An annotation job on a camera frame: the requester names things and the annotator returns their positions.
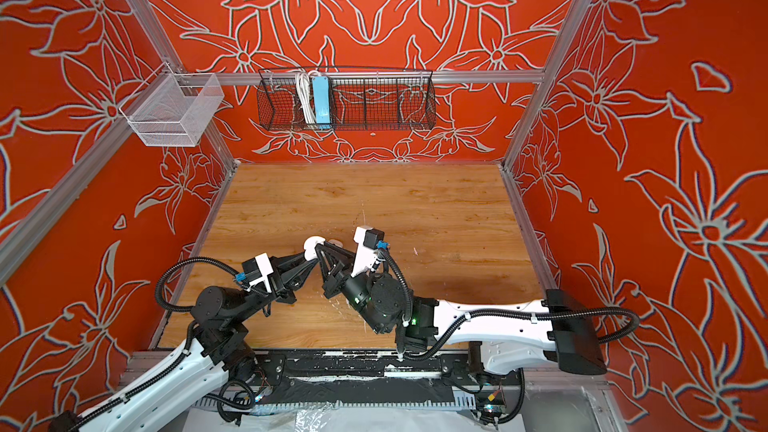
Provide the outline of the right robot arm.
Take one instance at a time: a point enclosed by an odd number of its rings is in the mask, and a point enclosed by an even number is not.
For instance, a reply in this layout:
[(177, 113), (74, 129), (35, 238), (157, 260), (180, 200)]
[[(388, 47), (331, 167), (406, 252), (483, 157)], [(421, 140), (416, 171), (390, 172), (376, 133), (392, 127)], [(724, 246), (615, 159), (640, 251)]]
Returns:
[(586, 308), (561, 289), (512, 305), (418, 297), (385, 242), (351, 252), (312, 237), (304, 255), (320, 265), (325, 296), (343, 296), (375, 333), (394, 334), (397, 353), (410, 361), (429, 360), (451, 344), (472, 343), (481, 371), (490, 375), (546, 364), (575, 375), (603, 375), (603, 346), (640, 324), (629, 309)]

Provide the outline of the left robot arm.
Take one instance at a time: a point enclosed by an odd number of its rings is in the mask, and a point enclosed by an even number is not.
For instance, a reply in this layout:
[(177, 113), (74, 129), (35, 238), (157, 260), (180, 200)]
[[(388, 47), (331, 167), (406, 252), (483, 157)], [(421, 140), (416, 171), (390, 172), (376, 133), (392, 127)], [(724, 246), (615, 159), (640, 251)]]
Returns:
[(275, 302), (292, 303), (318, 263), (313, 252), (287, 257), (261, 254), (246, 261), (241, 270), (209, 257), (191, 257), (175, 264), (207, 264), (228, 273), (233, 288), (210, 286), (196, 302), (181, 306), (164, 297), (168, 269), (155, 291), (165, 310), (189, 313), (184, 341), (165, 359), (121, 391), (85, 412), (65, 411), (55, 417), (51, 431), (159, 431), (201, 399), (216, 405), (226, 422), (238, 422), (258, 403), (266, 383), (253, 386), (264, 370), (245, 338), (244, 323), (253, 315), (269, 314)]

